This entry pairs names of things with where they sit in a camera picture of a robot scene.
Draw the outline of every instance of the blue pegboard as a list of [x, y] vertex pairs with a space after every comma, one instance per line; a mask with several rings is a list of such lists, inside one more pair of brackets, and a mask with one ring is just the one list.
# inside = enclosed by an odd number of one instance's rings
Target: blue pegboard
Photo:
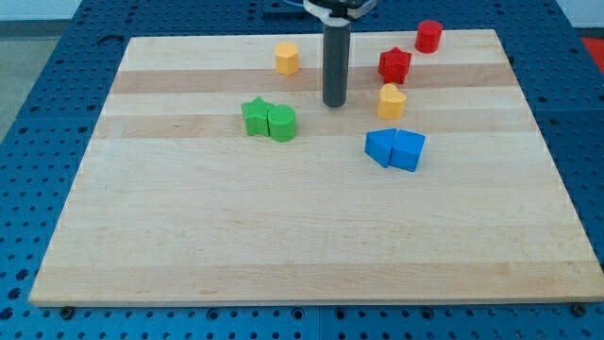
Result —
[[[318, 32], [259, 1], [84, 0], [0, 145], [0, 339], [604, 338], [604, 304], [38, 309], [26, 298], [127, 42]], [[356, 31], [494, 28], [604, 261], [604, 79], [554, 0], [379, 0]]]

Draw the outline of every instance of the blue block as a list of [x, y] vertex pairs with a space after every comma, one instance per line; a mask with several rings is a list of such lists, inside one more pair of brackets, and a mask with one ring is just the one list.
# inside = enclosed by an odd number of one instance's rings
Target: blue block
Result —
[[390, 155], [390, 165], [404, 170], [415, 171], [424, 148], [426, 136], [419, 133], [399, 130], [394, 139]]
[[379, 165], [388, 167], [390, 152], [396, 138], [396, 128], [369, 131], [365, 137], [365, 153]]

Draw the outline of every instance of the yellow pentagon block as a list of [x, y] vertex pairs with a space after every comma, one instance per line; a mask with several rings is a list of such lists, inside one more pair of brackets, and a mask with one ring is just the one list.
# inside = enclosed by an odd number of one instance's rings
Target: yellow pentagon block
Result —
[[377, 116], [381, 119], [396, 120], [403, 118], [407, 96], [394, 84], [386, 84], [379, 91]]
[[275, 46], [277, 72], [290, 76], [300, 70], [298, 45], [293, 42], [282, 42]]

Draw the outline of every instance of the green star block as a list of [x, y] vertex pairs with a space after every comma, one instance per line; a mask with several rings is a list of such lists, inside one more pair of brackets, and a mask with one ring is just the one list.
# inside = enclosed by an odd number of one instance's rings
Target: green star block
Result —
[[268, 128], [271, 138], [287, 142], [295, 136], [295, 111], [287, 105], [276, 105], [268, 111]]
[[248, 136], [270, 136], [268, 129], [268, 111], [274, 105], [267, 103], [262, 97], [257, 96], [251, 102], [242, 104], [243, 121]]

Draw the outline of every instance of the wooden cutting board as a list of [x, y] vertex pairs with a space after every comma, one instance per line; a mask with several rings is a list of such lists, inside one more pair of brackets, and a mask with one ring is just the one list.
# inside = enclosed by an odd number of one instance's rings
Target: wooden cutting board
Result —
[[[492, 30], [353, 35], [348, 101], [321, 102], [321, 36], [135, 38], [30, 300], [40, 306], [592, 301], [604, 277]], [[298, 43], [302, 70], [274, 71]], [[400, 121], [378, 55], [413, 52]], [[297, 111], [280, 144], [241, 104]], [[427, 135], [416, 173], [364, 134]]]

